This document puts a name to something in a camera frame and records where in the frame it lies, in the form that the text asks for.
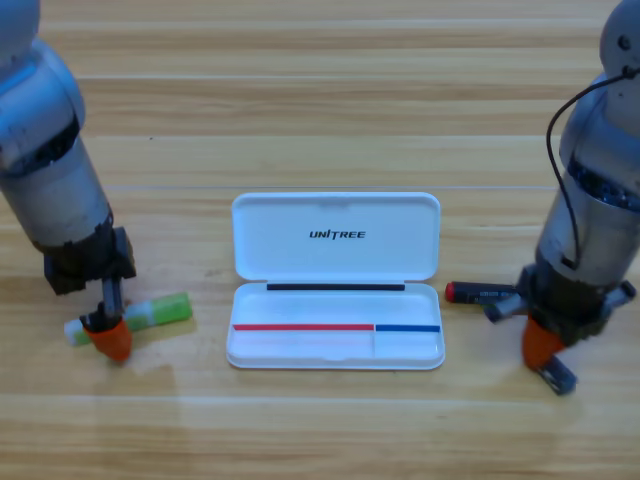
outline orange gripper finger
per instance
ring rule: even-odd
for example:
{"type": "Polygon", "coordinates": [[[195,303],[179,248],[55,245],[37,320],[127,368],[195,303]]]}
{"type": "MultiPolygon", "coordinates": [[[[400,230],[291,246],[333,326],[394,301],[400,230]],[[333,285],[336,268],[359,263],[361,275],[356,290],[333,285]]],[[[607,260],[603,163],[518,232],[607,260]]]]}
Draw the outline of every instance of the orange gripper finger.
{"type": "Polygon", "coordinates": [[[104,353],[111,360],[124,362],[131,355],[131,331],[124,320],[111,330],[100,333],[85,332],[99,352],[104,353]]]}
{"type": "Polygon", "coordinates": [[[542,328],[529,316],[522,337],[522,357],[531,370],[544,367],[551,357],[565,349],[560,337],[542,328]]]}

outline blue stripe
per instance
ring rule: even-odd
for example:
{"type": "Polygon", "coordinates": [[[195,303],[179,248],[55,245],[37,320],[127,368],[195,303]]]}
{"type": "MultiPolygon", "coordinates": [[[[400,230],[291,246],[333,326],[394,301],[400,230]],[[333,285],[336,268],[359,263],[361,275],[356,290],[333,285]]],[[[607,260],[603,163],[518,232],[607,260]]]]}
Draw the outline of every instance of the blue stripe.
{"type": "Polygon", "coordinates": [[[439,325],[376,325],[376,332],[440,333],[439,325]]]}

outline table surface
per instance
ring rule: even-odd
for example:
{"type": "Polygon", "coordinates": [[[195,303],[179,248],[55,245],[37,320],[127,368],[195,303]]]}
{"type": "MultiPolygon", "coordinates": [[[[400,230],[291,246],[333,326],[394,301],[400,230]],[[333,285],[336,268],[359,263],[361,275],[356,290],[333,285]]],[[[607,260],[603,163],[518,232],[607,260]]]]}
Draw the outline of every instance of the table surface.
{"type": "Polygon", "coordinates": [[[514,281],[555,194],[547,122],[599,73],[615,0],[43,3],[133,242],[126,298],[186,290],[194,319],[137,333],[124,367],[70,348],[62,325],[99,285],[56,298],[2,200],[2,478],[639,478],[638,302],[563,354],[580,377],[563,399],[521,366],[522,318],[492,326],[444,302],[435,371],[225,357],[244,192],[430,192],[443,217],[429,283],[514,281]]]}

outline red stripe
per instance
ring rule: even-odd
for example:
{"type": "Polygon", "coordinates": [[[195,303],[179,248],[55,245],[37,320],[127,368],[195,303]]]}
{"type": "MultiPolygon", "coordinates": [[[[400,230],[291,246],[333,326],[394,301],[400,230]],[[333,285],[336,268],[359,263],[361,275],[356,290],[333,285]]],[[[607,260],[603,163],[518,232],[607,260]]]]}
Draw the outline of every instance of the red stripe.
{"type": "Polygon", "coordinates": [[[234,330],[255,330],[255,331],[311,331],[311,330],[321,330],[321,331],[345,331],[345,330],[366,330],[373,331],[373,325],[366,323],[354,323],[354,324],[287,324],[287,323],[271,323],[271,324],[237,324],[233,326],[234,330]]]}

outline green marker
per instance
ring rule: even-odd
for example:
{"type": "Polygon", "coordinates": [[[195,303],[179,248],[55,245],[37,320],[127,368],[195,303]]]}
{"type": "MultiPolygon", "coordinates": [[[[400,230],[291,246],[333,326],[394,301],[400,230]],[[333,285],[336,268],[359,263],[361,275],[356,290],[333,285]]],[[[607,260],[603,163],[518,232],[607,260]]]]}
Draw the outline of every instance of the green marker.
{"type": "MultiPolygon", "coordinates": [[[[124,312],[124,321],[129,330],[137,332],[145,328],[188,320],[192,313],[189,295],[177,293],[128,306],[124,312]]],[[[91,343],[79,318],[64,324],[64,334],[74,347],[91,343]]]]}

